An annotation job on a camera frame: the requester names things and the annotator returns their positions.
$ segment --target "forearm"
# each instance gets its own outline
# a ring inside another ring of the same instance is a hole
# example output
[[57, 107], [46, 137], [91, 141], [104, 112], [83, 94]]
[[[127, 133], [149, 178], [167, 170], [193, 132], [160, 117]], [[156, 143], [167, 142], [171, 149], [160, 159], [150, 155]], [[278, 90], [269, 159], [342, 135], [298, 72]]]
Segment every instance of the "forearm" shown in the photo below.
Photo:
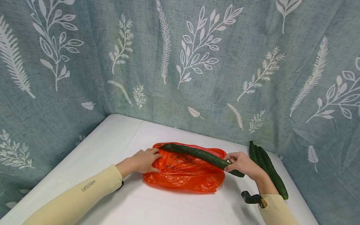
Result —
[[111, 165], [51, 200], [23, 225], [75, 224], [100, 199], [117, 190], [122, 179], [116, 166]]
[[255, 180], [264, 208], [260, 214], [267, 225], [297, 225], [297, 221], [277, 191], [270, 177], [264, 173]]

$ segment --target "left hand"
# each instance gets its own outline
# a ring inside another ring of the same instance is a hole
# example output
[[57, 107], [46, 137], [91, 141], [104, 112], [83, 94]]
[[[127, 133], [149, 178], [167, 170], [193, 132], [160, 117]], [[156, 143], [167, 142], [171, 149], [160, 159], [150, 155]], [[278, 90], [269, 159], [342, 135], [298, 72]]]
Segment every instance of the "left hand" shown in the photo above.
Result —
[[116, 167], [121, 173], [123, 179], [133, 172], [139, 172], [142, 174], [160, 173], [160, 170], [153, 168], [152, 164], [155, 160], [161, 157], [159, 149], [148, 148], [145, 151], [138, 151], [130, 158], [126, 158], [122, 162], [118, 163]]

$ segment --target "teal fabric backdrop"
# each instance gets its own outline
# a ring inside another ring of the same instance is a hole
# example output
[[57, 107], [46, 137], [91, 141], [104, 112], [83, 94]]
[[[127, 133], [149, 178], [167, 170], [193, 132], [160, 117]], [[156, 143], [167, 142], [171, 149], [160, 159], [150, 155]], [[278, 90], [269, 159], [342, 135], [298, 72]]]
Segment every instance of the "teal fabric backdrop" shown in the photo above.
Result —
[[359, 10], [356, 0], [0, 0], [0, 215], [119, 113], [254, 140], [283, 158], [320, 224], [358, 223]]

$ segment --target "bunch of cucumbers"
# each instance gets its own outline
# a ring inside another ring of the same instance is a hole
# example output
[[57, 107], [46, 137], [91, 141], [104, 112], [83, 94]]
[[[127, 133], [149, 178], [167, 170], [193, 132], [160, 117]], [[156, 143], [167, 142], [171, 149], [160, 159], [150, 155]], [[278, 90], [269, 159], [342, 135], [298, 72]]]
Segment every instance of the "bunch of cucumbers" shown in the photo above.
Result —
[[254, 163], [256, 163], [269, 175], [270, 179], [283, 199], [289, 199], [284, 182], [276, 172], [274, 165], [266, 151], [262, 147], [254, 145], [254, 142], [250, 141], [249, 156], [254, 161]]

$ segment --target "right hand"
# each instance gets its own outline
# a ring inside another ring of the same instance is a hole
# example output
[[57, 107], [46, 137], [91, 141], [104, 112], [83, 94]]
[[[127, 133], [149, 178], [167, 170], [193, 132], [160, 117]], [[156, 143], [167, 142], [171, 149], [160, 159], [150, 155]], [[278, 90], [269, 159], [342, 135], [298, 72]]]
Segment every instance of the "right hand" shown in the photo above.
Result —
[[266, 176], [266, 172], [254, 163], [245, 153], [243, 152], [233, 152], [227, 154], [224, 158], [225, 161], [229, 160], [231, 163], [224, 168], [225, 172], [230, 172], [232, 170], [238, 170], [239, 172], [248, 175], [250, 179], [256, 181], [263, 176]]

